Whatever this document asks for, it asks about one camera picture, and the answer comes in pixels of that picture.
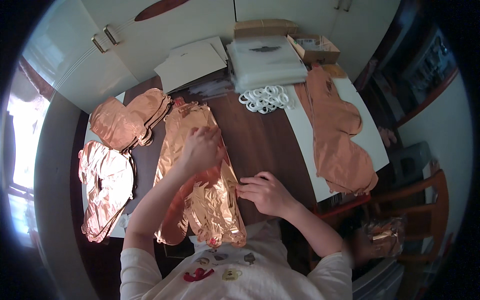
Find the gold handle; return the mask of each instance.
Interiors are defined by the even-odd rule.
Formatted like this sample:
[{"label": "gold handle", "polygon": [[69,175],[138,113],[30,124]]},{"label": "gold handle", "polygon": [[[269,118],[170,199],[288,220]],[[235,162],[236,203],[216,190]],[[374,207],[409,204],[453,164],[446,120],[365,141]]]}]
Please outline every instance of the gold handle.
[{"label": "gold handle", "polygon": [[96,41],[95,37],[96,37],[96,35],[93,35],[92,42],[95,44],[95,46],[98,48],[98,50],[100,50],[100,52],[102,52],[102,54],[104,54],[105,52],[108,51],[108,49],[103,50],[102,46],[100,46],[100,44]]},{"label": "gold handle", "polygon": [[338,3],[336,4],[336,7],[334,7],[334,9],[340,9],[340,5],[342,5],[342,0],[338,0]]},{"label": "gold handle", "polygon": [[348,4],[347,9],[343,9],[343,10],[346,11],[346,12],[349,12],[350,7],[352,7],[352,2],[353,2],[353,0],[350,0],[350,3]]},{"label": "gold handle", "polygon": [[103,32],[105,32],[105,34],[107,35],[108,39],[110,40],[110,42],[112,42],[112,44],[114,46],[118,45],[117,41],[113,38],[113,35],[110,33],[110,31],[108,31],[108,28],[107,28],[108,24],[105,25],[105,27],[103,27]]}]

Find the cardboard box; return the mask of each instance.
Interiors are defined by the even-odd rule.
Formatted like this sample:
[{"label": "cardboard box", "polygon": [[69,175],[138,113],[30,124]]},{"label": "cardboard box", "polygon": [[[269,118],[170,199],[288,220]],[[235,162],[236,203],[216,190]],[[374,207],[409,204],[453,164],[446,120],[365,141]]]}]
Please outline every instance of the cardboard box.
[{"label": "cardboard box", "polygon": [[254,36],[287,36],[298,31],[298,25],[289,20],[264,19],[235,23],[233,38]]},{"label": "cardboard box", "polygon": [[[288,34],[287,39],[296,50],[301,60],[304,63],[311,64],[319,62],[320,64],[334,64],[340,56],[340,50],[330,42],[326,37],[319,35],[304,35],[304,34]],[[314,44],[321,46],[322,50],[304,49],[299,43],[298,39],[314,40]]]}]

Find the red graphic on shirt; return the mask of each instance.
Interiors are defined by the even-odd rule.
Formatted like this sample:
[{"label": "red graphic on shirt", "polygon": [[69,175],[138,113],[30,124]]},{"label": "red graphic on shirt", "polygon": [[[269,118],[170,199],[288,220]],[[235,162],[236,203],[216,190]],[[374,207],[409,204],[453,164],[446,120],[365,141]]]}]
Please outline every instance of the red graphic on shirt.
[{"label": "red graphic on shirt", "polygon": [[202,268],[198,268],[195,270],[195,276],[192,276],[190,275],[190,273],[185,273],[185,275],[183,275],[183,280],[187,281],[187,282],[193,282],[193,281],[200,281],[204,278],[207,278],[209,277],[213,272],[215,272],[213,269],[210,269],[210,271],[208,271],[207,273],[205,273],[206,270],[202,269]]}]

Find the person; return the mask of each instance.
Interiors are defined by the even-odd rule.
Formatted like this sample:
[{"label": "person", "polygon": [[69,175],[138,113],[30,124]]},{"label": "person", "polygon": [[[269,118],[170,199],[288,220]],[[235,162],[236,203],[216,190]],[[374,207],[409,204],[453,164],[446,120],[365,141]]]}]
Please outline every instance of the person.
[{"label": "person", "polygon": [[241,178],[239,197],[255,203],[258,211],[283,218],[307,239],[322,257],[307,276],[292,270],[275,222],[260,223],[247,244],[228,243],[210,249],[195,244],[185,258],[162,279],[153,233],[159,228],[175,193],[194,174],[217,165],[225,149],[217,147],[218,127],[193,128],[182,154],[165,177],[139,202],[129,221],[121,261],[120,298],[132,299],[352,299],[351,269],[342,254],[341,237],[296,201],[269,172]]}]

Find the cabinet door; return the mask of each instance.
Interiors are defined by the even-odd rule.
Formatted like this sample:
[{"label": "cabinet door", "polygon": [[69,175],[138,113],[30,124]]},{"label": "cabinet door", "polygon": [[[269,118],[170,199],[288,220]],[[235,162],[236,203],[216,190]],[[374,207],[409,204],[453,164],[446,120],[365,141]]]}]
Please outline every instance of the cabinet door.
[{"label": "cabinet door", "polygon": [[[92,43],[94,34],[106,53]],[[108,96],[139,83],[107,41],[80,0],[59,0],[32,33],[23,56],[58,92],[91,113]]]},{"label": "cabinet door", "polygon": [[190,0],[139,22],[135,16],[157,0],[82,1],[98,27],[108,24],[119,43],[115,53],[140,82],[156,75],[153,69],[173,48],[213,36],[225,44],[233,37],[233,0]]},{"label": "cabinet door", "polygon": [[285,19],[295,22],[301,33],[330,37],[340,0],[236,0],[237,21]]},{"label": "cabinet door", "polygon": [[400,0],[343,1],[330,41],[340,50],[337,62],[352,82],[372,58],[399,4]]}]

